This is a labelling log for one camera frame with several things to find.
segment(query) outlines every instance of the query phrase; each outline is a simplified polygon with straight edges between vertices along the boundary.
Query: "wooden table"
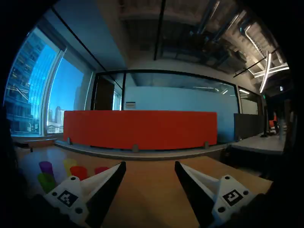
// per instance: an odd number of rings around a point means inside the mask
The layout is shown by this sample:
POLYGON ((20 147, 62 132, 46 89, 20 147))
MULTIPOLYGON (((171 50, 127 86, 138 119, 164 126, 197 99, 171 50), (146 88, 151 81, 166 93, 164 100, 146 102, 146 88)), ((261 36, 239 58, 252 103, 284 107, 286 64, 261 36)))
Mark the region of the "wooden table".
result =
MULTIPOLYGON (((36 192, 42 192, 36 176, 38 163, 50 161, 55 179, 66 178, 62 160, 73 158, 89 175, 98 166, 112 167, 120 160, 92 157, 56 146, 42 147, 20 159, 20 167, 36 192)), ((266 193, 271 181, 234 169, 207 156, 179 160, 215 178, 232 175, 253 193, 266 193)), ((174 160, 127 161, 127 171, 104 220, 103 227, 188 227, 198 228, 194 212, 174 171, 174 160)))

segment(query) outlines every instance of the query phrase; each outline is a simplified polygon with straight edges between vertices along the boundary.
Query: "orange partition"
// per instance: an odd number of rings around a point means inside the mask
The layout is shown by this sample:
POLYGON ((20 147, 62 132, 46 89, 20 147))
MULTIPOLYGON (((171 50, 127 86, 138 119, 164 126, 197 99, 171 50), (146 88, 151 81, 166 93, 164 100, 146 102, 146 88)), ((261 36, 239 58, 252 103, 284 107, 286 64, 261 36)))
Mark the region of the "orange partition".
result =
POLYGON ((65 111, 63 137, 117 149, 167 150, 217 143, 217 114, 188 111, 65 111))

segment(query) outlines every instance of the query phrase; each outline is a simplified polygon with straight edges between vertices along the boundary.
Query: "sign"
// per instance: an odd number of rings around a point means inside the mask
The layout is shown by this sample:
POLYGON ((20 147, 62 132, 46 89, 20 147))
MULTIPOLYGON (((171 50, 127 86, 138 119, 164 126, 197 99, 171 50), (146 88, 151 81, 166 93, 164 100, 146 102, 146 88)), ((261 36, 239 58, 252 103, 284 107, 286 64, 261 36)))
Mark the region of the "sign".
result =
POLYGON ((135 109, 135 102, 126 102, 126 108, 135 109))

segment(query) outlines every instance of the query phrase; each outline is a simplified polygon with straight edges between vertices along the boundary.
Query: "gray panel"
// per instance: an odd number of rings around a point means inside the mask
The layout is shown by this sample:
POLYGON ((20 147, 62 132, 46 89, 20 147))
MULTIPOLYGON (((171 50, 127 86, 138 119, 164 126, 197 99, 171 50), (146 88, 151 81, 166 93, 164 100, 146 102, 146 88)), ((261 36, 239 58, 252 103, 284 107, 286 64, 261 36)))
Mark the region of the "gray panel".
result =
POLYGON ((234 114, 234 139, 246 139, 264 130, 264 116, 251 114, 234 114))

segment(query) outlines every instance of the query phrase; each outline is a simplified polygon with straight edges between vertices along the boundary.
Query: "window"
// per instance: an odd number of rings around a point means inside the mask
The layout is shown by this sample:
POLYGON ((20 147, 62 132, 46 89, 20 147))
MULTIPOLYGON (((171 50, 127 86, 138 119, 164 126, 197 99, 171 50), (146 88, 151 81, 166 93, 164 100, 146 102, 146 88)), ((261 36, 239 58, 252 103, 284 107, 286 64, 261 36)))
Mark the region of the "window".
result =
POLYGON ((56 70, 51 87, 47 133, 63 133, 64 112, 84 110, 92 69, 67 51, 56 70))
POLYGON ((261 97, 251 91, 239 87, 242 105, 242 114, 259 115, 262 114, 261 97))
POLYGON ((4 97, 12 134, 41 134, 44 87, 59 51, 38 28, 25 40, 12 66, 4 97))
POLYGON ((114 90, 113 110, 121 110, 121 95, 114 90))

